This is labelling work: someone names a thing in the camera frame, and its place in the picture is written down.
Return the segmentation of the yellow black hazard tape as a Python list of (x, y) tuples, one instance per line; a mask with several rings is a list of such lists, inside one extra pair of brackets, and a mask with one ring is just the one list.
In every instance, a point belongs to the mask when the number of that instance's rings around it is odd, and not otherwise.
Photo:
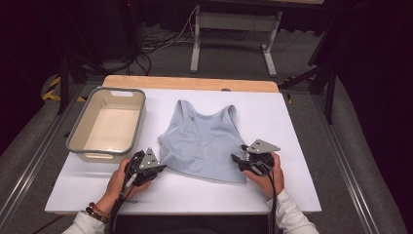
[(49, 84), (46, 92), (42, 95), (42, 99), (43, 100), (48, 100), (49, 99), (49, 100), (61, 101), (61, 97), (59, 95), (54, 94), (54, 91), (55, 91), (56, 87), (59, 85), (59, 83), (60, 83), (60, 77), (57, 76)]

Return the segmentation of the person's left hand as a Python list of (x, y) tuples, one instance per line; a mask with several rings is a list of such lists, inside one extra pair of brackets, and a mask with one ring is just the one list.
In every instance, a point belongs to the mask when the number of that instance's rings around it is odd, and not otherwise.
[[(95, 207), (105, 215), (110, 215), (112, 207), (122, 191), (125, 179), (125, 166), (129, 161), (129, 159), (122, 160), (119, 169), (112, 174), (103, 196), (95, 203)], [(146, 181), (138, 187), (130, 186), (126, 189), (124, 197), (129, 200), (136, 194), (145, 191), (150, 185), (151, 182)]]

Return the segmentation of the person's right hand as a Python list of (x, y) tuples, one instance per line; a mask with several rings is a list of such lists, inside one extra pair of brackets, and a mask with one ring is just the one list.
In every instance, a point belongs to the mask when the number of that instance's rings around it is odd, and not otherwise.
[(244, 175), (255, 182), (268, 199), (273, 199), (284, 190), (284, 177), (280, 156), (275, 152), (272, 152), (271, 155), (274, 160), (274, 167), (267, 177), (255, 175), (250, 171), (244, 171)]

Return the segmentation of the person's dark lap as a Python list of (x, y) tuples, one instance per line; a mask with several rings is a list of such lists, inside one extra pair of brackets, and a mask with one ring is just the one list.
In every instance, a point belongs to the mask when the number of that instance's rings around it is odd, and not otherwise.
[(268, 234), (265, 215), (120, 215), (114, 234)]

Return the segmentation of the black metal stand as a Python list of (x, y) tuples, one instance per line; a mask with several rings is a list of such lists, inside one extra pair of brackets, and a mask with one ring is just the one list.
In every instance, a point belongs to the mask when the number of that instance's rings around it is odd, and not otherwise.
[(67, 54), (60, 60), (60, 106), (58, 114), (62, 114), (69, 104), (69, 77), (73, 78), (75, 84), (85, 84), (88, 80), (87, 67), (103, 77), (110, 74), (98, 63), (76, 53)]
[(281, 91), (288, 90), (293, 86), (310, 78), (314, 78), (308, 91), (311, 95), (320, 95), (323, 90), (326, 90), (325, 103), (324, 103), (324, 116), (327, 123), (332, 125), (332, 107), (335, 93), (336, 75), (331, 61), (321, 61), (320, 52), (322, 51), (323, 44), (331, 30), (334, 23), (334, 19), (328, 25), (327, 29), (323, 33), (319, 44), (314, 50), (308, 64), (314, 65), (315, 68), (290, 79), (285, 79), (282, 84), (279, 85)]

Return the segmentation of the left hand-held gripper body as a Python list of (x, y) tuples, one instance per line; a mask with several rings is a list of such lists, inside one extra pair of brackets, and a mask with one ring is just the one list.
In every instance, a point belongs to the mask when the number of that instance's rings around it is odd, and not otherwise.
[(136, 152), (125, 167), (126, 187), (140, 186), (146, 181), (154, 179), (158, 174), (152, 172), (152, 168), (160, 165), (162, 164), (151, 148)]

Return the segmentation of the beige plastic basket grey rim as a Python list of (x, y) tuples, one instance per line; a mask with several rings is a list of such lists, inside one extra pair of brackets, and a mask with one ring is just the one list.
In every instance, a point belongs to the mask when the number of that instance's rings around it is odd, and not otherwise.
[(86, 162), (119, 163), (132, 154), (146, 113), (140, 89), (93, 90), (66, 142)]

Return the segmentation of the aluminium floor rail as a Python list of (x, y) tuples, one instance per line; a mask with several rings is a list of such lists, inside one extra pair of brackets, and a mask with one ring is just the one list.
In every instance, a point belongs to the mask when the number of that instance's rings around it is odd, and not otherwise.
[(0, 157), (0, 232), (9, 225), (83, 89), (72, 88), (60, 114), (57, 102), (46, 102)]
[(351, 168), (349, 161), (347, 160), (346, 153), (334, 127), (329, 124), (327, 118), (324, 115), (324, 106), (322, 98), (319, 96), (312, 96), (313, 103), (319, 114), (322, 125), (328, 135), (328, 138), (332, 144), (335, 160), (338, 165), (339, 171), (344, 179), (347, 190), (350, 194), (352, 202), (357, 211), (357, 215), (364, 229), (365, 234), (380, 234), (377, 223), (372, 216), (372, 213), (367, 205), (363, 192), (357, 182), (355, 174)]

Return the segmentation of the grey metal desk frame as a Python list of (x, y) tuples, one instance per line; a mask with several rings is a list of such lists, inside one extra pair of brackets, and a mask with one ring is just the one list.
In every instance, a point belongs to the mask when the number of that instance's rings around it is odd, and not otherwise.
[(223, 14), (203, 12), (197, 5), (195, 12), (195, 31), (190, 71), (197, 73), (200, 61), (201, 41), (200, 34), (202, 28), (207, 29), (228, 29), (243, 30), (253, 32), (268, 32), (269, 38), (266, 44), (259, 44), (265, 60), (268, 73), (271, 77), (276, 77), (278, 72), (271, 55), (273, 44), (278, 33), (282, 19), (282, 12), (276, 12), (273, 16), (256, 16), (240, 14)]

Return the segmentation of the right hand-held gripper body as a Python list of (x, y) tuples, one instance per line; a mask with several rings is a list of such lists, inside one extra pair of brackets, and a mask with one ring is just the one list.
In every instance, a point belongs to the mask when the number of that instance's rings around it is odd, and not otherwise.
[(247, 169), (257, 176), (266, 176), (274, 167), (272, 152), (280, 151), (279, 146), (273, 145), (262, 139), (257, 139), (248, 145), (248, 166)]

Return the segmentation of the light blue tank top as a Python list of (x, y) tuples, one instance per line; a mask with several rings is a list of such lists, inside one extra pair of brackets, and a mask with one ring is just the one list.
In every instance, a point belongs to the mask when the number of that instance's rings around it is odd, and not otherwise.
[(236, 115), (234, 105), (203, 115), (189, 101), (179, 100), (168, 129), (158, 137), (162, 164), (188, 176), (245, 184), (244, 174), (232, 159), (232, 155), (246, 159)]

